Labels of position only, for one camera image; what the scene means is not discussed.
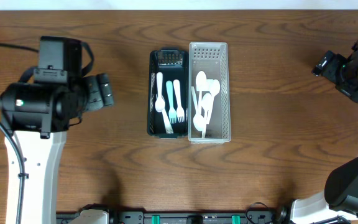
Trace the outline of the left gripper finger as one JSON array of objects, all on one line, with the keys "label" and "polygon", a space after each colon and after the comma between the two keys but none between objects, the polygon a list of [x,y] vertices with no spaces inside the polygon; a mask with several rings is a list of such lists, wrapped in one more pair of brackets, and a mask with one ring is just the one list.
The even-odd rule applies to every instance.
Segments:
[{"label": "left gripper finger", "polygon": [[101,73],[98,74],[96,78],[99,83],[99,89],[104,106],[113,106],[114,96],[112,93],[109,75],[107,73]]},{"label": "left gripper finger", "polygon": [[100,110],[103,106],[103,100],[100,92],[99,82],[95,76],[85,78],[86,87],[88,90],[88,102],[85,111]]}]

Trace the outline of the cream short spoon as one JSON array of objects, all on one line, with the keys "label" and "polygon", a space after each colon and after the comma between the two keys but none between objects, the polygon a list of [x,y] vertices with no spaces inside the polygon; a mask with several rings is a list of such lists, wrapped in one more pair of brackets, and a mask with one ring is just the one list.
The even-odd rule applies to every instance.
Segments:
[{"label": "cream short spoon", "polygon": [[157,99],[155,102],[155,109],[157,112],[162,112],[165,109],[165,101],[162,97],[162,86],[163,86],[163,73],[157,73]]}]

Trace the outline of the mint green fork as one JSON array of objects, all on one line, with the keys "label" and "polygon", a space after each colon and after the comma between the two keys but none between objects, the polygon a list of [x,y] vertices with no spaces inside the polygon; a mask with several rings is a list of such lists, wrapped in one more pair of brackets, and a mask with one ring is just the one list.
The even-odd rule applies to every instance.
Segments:
[{"label": "mint green fork", "polygon": [[175,124],[177,121],[177,112],[174,108],[173,104],[173,82],[167,81],[166,82],[166,89],[167,89],[167,95],[168,95],[168,102],[169,102],[169,111],[168,111],[168,117],[171,124]]}]

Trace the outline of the white fork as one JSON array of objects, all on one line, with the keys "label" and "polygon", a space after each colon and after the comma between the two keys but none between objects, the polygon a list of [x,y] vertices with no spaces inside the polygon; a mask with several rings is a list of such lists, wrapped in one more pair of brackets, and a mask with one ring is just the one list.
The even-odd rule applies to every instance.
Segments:
[{"label": "white fork", "polygon": [[170,120],[168,118],[166,110],[162,111],[162,116],[163,116],[163,122],[164,122],[166,133],[173,134],[173,128],[172,125],[170,124]]}]

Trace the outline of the cream fork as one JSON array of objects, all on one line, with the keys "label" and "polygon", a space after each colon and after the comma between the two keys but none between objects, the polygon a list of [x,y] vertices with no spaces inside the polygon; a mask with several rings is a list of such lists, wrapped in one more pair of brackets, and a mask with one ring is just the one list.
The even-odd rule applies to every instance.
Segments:
[{"label": "cream fork", "polygon": [[182,123],[185,121],[185,112],[181,105],[180,81],[174,80],[173,87],[174,87],[175,96],[176,96],[176,100],[177,100],[177,118],[178,118],[178,122]]}]

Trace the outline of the white spoon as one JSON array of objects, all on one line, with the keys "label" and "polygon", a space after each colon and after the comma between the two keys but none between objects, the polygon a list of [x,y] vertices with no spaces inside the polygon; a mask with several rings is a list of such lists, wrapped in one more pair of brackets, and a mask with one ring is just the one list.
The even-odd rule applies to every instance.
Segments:
[{"label": "white spoon", "polygon": [[201,100],[202,100],[202,91],[205,89],[206,86],[206,74],[204,71],[198,72],[196,76],[196,90],[198,91],[198,101],[197,101],[197,114],[201,114]]},{"label": "white spoon", "polygon": [[193,117],[193,124],[194,127],[201,132],[205,132],[206,129],[206,123],[204,117],[201,115],[198,109],[198,103],[197,103],[197,97],[195,93],[195,88],[191,87],[191,94],[193,98],[193,104],[195,106],[195,115]]},{"label": "white spoon", "polygon": [[202,130],[202,138],[205,138],[206,135],[206,125],[208,123],[208,117],[211,111],[212,106],[212,96],[210,93],[206,93],[201,102],[202,109],[204,109],[204,127]]}]

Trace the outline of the white spoon crossed top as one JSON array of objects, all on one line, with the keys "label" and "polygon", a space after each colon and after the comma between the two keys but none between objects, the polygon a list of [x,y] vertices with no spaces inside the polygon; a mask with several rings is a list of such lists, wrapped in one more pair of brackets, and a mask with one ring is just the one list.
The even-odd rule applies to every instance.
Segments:
[{"label": "white spoon crossed top", "polygon": [[212,81],[212,83],[210,84],[209,92],[212,96],[212,102],[211,102],[211,106],[210,106],[209,113],[208,113],[207,124],[209,124],[209,122],[211,120],[211,114],[212,114],[213,105],[214,105],[214,97],[220,92],[220,82],[217,79],[214,79]]}]

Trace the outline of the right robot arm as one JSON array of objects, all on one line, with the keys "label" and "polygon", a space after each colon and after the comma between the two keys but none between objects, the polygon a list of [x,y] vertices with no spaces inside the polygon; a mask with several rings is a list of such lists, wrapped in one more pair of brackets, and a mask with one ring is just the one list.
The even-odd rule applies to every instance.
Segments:
[{"label": "right robot arm", "polygon": [[[334,83],[336,89],[358,103],[358,39],[348,57],[327,51],[312,70]],[[296,199],[278,215],[279,223],[351,223],[358,220],[358,154],[334,169],[324,190]]]}]

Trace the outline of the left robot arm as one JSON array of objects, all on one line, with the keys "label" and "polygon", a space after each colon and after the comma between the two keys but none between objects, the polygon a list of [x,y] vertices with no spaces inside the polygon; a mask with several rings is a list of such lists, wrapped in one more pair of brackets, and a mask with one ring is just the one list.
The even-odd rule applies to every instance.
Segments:
[{"label": "left robot arm", "polygon": [[0,96],[8,156],[6,223],[55,223],[58,172],[71,119],[114,104],[109,76],[65,72],[29,83],[24,73]]}]

